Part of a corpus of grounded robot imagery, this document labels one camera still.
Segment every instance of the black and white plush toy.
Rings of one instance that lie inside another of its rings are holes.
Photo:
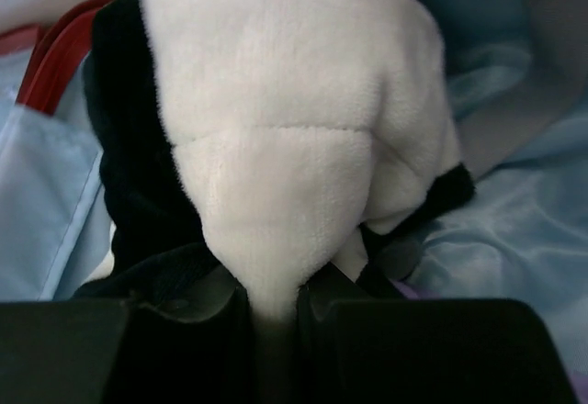
[[[85,86],[116,225],[114,270],[89,286],[148,274],[164,297],[220,262],[247,290],[262,378],[309,277],[333,261],[356,279],[473,194],[415,0],[117,0]]]

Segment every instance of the white plush fabric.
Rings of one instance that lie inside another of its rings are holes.
[[[442,40],[415,0],[141,7],[182,185],[276,373],[299,286],[337,253],[356,276],[358,224],[391,231],[458,164]]]

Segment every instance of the gray strap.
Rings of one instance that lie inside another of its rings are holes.
[[[577,103],[588,84],[588,0],[526,0],[535,59],[526,78],[458,124],[479,179]]]

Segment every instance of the plush toy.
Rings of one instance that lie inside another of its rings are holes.
[[[96,292],[149,276],[165,297],[220,262],[247,290],[268,401],[286,402],[299,287],[330,261],[356,279],[473,194],[415,0],[117,0],[85,83],[117,227]]]

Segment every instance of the black plush fabric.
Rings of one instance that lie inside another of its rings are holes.
[[[142,295],[170,296],[169,287],[161,286],[199,278],[218,261],[204,244],[198,213],[182,192],[159,123],[139,0],[117,0],[99,11],[92,39],[85,96],[104,149],[100,175],[117,226],[116,259],[110,277],[83,286],[75,296],[124,297],[138,289],[138,280]]]

